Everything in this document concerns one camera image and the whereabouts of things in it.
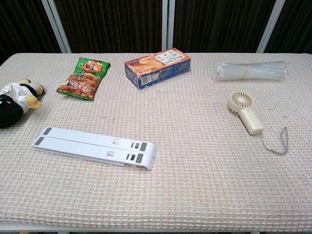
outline handheld fan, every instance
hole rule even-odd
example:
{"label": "handheld fan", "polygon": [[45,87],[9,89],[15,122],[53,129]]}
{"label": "handheld fan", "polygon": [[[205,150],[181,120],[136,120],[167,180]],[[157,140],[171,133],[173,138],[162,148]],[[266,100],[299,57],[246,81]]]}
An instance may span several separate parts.
{"label": "handheld fan", "polygon": [[239,115],[250,135],[257,135],[262,133],[264,127],[251,108],[253,104],[254,99],[250,94],[237,91],[231,94],[228,109]]}

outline table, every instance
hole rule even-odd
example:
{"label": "table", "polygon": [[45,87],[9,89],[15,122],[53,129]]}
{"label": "table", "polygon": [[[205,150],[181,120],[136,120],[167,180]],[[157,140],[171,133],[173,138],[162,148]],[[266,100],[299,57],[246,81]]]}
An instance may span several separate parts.
{"label": "table", "polygon": [[[46,90],[41,109],[0,129],[2,229],[311,231],[312,55],[189,53],[191,71],[138,90],[124,62],[142,55],[16,54],[0,67],[1,86],[27,78]],[[94,101],[56,93],[79,56],[111,63]],[[280,60],[280,82],[211,78],[218,62]],[[255,99],[270,146],[282,149],[288,127],[288,154],[268,152],[227,110],[237,90]],[[45,126],[153,142],[154,168],[34,151]]]}

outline stuffed animal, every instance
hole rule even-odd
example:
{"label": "stuffed animal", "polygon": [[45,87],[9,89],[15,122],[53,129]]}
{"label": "stuffed animal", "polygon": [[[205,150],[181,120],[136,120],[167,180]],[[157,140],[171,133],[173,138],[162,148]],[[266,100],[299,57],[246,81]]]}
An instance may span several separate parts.
{"label": "stuffed animal", "polygon": [[28,79],[10,83],[0,90],[0,128],[15,124],[29,108],[41,108],[42,103],[36,96],[43,92],[41,84]]}

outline chip bag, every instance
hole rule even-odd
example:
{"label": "chip bag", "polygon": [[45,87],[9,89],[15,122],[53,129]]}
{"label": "chip bag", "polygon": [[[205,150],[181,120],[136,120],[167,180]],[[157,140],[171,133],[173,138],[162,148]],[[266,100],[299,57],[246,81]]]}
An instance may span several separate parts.
{"label": "chip bag", "polygon": [[99,83],[109,66],[109,62],[80,57],[74,72],[57,89],[57,92],[93,100]]}

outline curtain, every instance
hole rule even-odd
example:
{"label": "curtain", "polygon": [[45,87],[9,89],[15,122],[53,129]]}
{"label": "curtain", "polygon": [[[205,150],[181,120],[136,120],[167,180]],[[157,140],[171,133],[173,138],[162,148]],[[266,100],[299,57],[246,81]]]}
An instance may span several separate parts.
{"label": "curtain", "polygon": [[41,0],[0,1],[0,64],[15,53],[60,53]]}
{"label": "curtain", "polygon": [[312,54],[312,1],[286,0],[266,53]]}
{"label": "curtain", "polygon": [[162,0],[55,0],[73,53],[161,50]]}
{"label": "curtain", "polygon": [[274,0],[176,0],[174,47],[255,53]]}

